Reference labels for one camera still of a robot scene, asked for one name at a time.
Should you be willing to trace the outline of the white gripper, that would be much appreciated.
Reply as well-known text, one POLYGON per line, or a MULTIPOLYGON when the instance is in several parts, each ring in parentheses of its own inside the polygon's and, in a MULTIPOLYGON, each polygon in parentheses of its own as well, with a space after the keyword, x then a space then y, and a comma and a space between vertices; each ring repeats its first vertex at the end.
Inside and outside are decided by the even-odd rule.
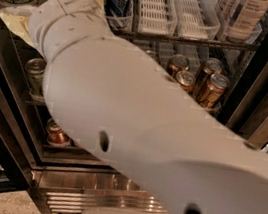
POLYGON ((10 32, 52 61, 71 44, 110 34, 104 6, 104 0, 48 0, 36 10, 30 5, 2 8, 0 18, 10 32))

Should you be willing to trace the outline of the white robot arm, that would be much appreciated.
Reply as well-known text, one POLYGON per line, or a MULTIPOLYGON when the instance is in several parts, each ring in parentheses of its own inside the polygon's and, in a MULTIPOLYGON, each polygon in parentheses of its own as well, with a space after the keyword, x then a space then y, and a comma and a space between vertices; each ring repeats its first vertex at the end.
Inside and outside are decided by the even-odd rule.
POLYGON ((0 18, 46 60, 45 104, 65 133, 170 214, 268 214, 268 154, 114 35, 98 0, 7 7, 0 18))

